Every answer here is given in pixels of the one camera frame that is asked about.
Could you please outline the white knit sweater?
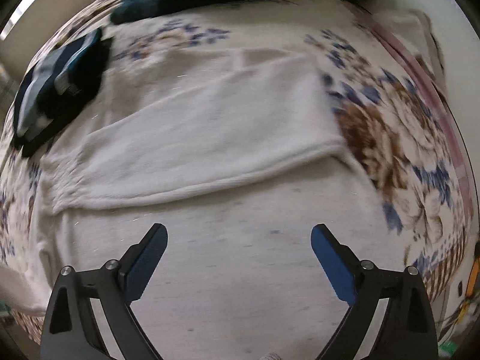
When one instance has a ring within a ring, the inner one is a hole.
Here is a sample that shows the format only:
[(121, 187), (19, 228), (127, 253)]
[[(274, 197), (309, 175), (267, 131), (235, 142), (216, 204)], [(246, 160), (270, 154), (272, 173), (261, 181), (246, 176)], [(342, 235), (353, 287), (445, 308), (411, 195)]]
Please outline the white knit sweater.
[(168, 248), (134, 310), (163, 356), (314, 359), (346, 307), (312, 228), (379, 259), (386, 227), (321, 76), (314, 57), (279, 49), (107, 70), (41, 155), (27, 268), (1, 268), (1, 300), (42, 314), (63, 265), (97, 267), (161, 223)]

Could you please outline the floral bed blanket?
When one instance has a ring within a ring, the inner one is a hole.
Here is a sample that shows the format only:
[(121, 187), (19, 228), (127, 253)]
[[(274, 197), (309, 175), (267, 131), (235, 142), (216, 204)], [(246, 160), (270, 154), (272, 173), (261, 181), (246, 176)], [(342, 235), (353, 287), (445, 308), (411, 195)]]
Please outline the floral bed blanket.
[[(372, 182), (385, 220), (377, 237), (381, 257), (357, 255), (385, 269), (416, 267), (437, 332), (448, 339), (475, 303), (465, 292), (477, 213), (471, 172), (446, 108), (443, 82), (437, 83), (374, 15), (338, 0), (273, 0), (131, 24), (100, 18), (88, 28), (101, 28), (112, 39), (106, 71), (137, 67), (169, 51), (273, 49), (314, 57), (340, 133)], [(59, 135), (24, 159), (11, 144), (13, 120), (5, 121), (1, 269), (27, 268), (39, 161)]]

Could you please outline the navy striped folded sweater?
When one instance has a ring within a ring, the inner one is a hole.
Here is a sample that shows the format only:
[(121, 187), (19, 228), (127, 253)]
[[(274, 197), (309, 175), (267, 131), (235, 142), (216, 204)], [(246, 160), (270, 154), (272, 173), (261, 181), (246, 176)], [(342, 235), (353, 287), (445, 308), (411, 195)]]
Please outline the navy striped folded sweater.
[(14, 100), (12, 138), (24, 158), (35, 155), (97, 96), (111, 45), (96, 28), (49, 52), (27, 72)]

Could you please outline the beige folded cloth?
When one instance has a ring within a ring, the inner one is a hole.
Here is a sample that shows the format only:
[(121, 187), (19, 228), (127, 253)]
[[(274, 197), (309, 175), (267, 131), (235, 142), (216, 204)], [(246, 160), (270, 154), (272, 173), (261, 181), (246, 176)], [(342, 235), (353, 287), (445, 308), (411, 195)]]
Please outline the beige folded cloth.
[(407, 47), (420, 65), (437, 82), (444, 82), (443, 53), (437, 42), (430, 18), (420, 10), (387, 10), (373, 16)]

